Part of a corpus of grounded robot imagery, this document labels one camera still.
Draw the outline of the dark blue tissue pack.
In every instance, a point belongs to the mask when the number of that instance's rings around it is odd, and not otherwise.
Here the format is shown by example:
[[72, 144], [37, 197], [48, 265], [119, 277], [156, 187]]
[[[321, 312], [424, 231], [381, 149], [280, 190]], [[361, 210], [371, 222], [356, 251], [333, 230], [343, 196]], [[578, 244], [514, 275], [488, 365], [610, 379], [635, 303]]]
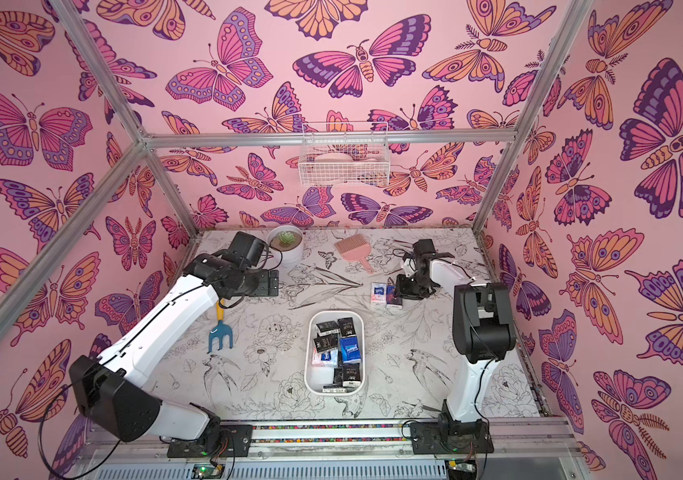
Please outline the dark blue tissue pack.
[[395, 285], [388, 285], [385, 288], [385, 307], [389, 310], [401, 310], [403, 308], [403, 299], [397, 295]]

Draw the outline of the pink blue floral tissue pack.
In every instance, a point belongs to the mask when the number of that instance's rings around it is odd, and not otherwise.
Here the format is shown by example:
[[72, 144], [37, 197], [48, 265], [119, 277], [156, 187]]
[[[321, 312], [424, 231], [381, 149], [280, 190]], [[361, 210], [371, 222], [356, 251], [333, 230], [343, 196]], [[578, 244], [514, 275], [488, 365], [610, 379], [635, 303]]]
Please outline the pink blue floral tissue pack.
[[371, 284], [371, 304], [375, 306], [387, 305], [387, 284], [377, 282]]

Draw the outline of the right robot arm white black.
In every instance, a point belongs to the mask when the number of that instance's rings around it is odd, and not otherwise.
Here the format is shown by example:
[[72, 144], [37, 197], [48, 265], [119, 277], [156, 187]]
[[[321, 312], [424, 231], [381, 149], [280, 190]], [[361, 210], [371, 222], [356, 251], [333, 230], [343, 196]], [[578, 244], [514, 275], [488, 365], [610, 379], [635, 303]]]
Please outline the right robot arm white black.
[[453, 254], [435, 250], [429, 239], [415, 242], [401, 256], [401, 266], [395, 296], [421, 301], [443, 292], [453, 302], [451, 339], [463, 362], [437, 422], [451, 431], [476, 426], [487, 420], [481, 411], [487, 382], [517, 344], [509, 288], [475, 281], [453, 261]]

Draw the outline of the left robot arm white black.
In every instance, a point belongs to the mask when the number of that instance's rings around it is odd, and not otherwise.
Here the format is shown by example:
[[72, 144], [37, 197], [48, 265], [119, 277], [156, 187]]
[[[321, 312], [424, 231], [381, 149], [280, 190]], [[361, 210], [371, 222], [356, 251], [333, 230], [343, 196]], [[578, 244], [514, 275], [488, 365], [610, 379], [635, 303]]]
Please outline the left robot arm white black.
[[144, 436], [184, 442], [211, 453], [223, 438], [221, 419], [207, 408], [163, 400], [144, 388], [188, 328], [223, 300], [279, 291], [267, 268], [269, 244], [240, 231], [226, 249], [197, 255], [158, 305], [98, 358], [70, 368], [79, 412], [123, 443]]

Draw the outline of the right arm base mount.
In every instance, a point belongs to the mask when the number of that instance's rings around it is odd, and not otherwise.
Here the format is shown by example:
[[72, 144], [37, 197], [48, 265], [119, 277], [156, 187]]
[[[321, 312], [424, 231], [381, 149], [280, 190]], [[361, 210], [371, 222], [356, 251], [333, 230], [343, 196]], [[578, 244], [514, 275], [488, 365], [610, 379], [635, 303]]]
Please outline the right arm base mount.
[[441, 424], [409, 420], [401, 428], [403, 437], [411, 441], [411, 449], [417, 455], [471, 455], [495, 452], [489, 424], [453, 422]]

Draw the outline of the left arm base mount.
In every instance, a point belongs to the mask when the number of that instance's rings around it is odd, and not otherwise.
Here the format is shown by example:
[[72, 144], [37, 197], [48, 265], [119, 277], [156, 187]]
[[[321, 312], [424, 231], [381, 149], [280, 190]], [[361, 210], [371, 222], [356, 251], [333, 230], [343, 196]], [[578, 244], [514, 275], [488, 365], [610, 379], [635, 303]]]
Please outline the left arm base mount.
[[168, 444], [167, 458], [239, 458], [247, 457], [252, 445], [254, 426], [225, 424], [208, 427], [197, 440], [173, 439]]

